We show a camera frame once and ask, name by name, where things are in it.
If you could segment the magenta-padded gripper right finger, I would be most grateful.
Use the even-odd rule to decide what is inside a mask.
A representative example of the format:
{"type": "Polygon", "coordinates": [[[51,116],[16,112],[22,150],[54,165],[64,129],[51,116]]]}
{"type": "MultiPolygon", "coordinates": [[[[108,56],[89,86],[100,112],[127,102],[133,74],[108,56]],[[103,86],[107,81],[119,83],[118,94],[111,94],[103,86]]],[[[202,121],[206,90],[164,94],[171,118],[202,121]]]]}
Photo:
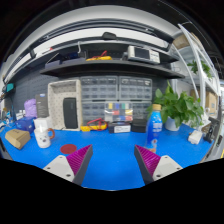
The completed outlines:
{"type": "Polygon", "coordinates": [[[182,169],[168,155],[158,156],[154,152],[138,145],[134,148],[134,155],[146,185],[182,169]]]}

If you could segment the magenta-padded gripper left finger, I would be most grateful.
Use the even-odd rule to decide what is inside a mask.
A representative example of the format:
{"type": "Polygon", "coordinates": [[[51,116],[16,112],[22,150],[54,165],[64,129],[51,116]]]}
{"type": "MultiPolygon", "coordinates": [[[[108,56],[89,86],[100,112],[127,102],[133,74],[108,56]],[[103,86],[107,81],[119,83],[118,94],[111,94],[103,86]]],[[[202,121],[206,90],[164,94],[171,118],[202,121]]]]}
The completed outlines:
{"type": "Polygon", "coordinates": [[[67,181],[81,185],[92,155],[93,147],[88,145],[68,156],[57,156],[44,167],[44,170],[67,181]]]}

